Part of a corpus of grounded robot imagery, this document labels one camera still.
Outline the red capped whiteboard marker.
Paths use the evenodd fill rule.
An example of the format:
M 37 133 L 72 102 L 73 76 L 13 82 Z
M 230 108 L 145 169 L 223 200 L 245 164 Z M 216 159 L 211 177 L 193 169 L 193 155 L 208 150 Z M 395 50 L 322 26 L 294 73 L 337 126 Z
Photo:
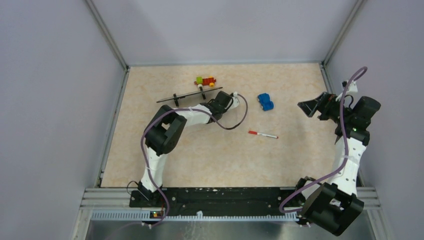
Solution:
M 267 133 L 261 133 L 261 132 L 256 132 L 256 131 L 248 131 L 249 134 L 251 135 L 258 135 L 258 136 L 263 136 L 263 137 L 268 137 L 268 138 L 273 138 L 273 139 L 278 139 L 279 137 L 276 135 L 271 135 L 271 134 L 267 134 Z

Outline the small whiteboard with stand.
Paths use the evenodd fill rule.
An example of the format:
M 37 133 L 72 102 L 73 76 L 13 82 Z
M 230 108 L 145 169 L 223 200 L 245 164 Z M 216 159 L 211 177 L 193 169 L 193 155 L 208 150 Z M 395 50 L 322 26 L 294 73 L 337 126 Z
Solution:
M 180 106 L 179 100 L 181 100 L 181 99 L 200 95 L 201 99 L 205 101 L 207 99 L 206 93 L 211 93 L 211 92 L 216 91 L 216 90 L 221 90 L 222 88 L 223 88 L 222 86 L 218 86 L 218 87 L 210 87 L 208 89 L 200 88 L 197 91 L 193 91 L 193 92 L 189 92 L 189 93 L 183 93 L 183 94 L 174 93 L 170 97 L 165 97 L 165 98 L 162 98 L 160 100 L 157 100 L 156 103 L 164 103 L 164 102 L 172 101 L 172 102 L 174 102 L 176 107 L 179 107 Z

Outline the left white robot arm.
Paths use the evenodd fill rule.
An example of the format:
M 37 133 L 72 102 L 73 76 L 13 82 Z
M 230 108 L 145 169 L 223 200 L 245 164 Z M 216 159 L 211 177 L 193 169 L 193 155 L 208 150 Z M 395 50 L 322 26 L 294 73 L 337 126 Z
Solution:
M 163 185 L 165 164 L 169 153 L 176 148 L 183 130 L 195 125 L 215 123 L 239 104 L 236 92 L 228 94 L 219 91 L 209 102 L 193 107 L 172 108 L 165 104 L 159 108 L 141 137 L 145 170 L 137 189 L 147 206 L 154 207 L 160 202 L 161 194 L 158 189 Z

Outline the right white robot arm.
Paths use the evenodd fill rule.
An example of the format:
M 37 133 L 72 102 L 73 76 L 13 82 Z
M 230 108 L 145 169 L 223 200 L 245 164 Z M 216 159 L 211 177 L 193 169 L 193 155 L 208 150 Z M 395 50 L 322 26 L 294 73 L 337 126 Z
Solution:
M 317 98 L 297 104 L 311 118 L 319 112 L 319 120 L 332 120 L 337 124 L 335 157 L 332 170 L 335 175 L 311 187 L 302 186 L 293 192 L 293 200 L 303 206 L 299 212 L 301 226 L 315 224 L 335 236 L 340 236 L 362 213 L 364 202 L 357 193 L 357 175 L 360 160 L 365 152 L 370 133 L 367 127 L 381 104 L 362 96 L 354 107 L 343 108 L 340 121 L 340 102 L 336 95 L 323 92 Z

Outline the red green toy train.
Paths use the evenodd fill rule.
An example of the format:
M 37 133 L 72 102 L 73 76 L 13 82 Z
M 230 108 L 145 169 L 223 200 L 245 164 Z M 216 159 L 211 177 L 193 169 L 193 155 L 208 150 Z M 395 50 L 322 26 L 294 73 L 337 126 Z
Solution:
M 196 86 L 201 85 L 201 86 L 209 86 L 210 88 L 213 88 L 213 87 L 215 87 L 216 82 L 217 82 L 217 80 L 213 76 L 210 76 L 210 77 L 198 76 L 198 77 L 196 77 L 193 84 L 196 85 Z

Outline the blue toy car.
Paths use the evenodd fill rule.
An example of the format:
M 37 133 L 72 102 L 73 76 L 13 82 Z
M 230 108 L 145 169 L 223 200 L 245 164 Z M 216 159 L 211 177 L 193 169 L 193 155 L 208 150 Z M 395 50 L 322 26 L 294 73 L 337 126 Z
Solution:
M 263 111 L 270 111 L 274 109 L 274 103 L 271 100 L 271 97 L 268 93 L 261 93 L 257 96 L 257 100 L 260 103 L 261 109 Z

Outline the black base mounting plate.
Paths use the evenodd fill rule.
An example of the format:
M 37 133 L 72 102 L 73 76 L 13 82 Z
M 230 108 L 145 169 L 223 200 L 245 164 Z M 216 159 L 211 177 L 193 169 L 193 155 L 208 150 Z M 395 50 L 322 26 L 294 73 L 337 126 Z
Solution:
M 164 187 L 144 196 L 139 190 L 131 192 L 131 208 L 160 208 L 177 204 L 265 204 L 278 206 L 286 197 L 295 192 L 294 187 Z

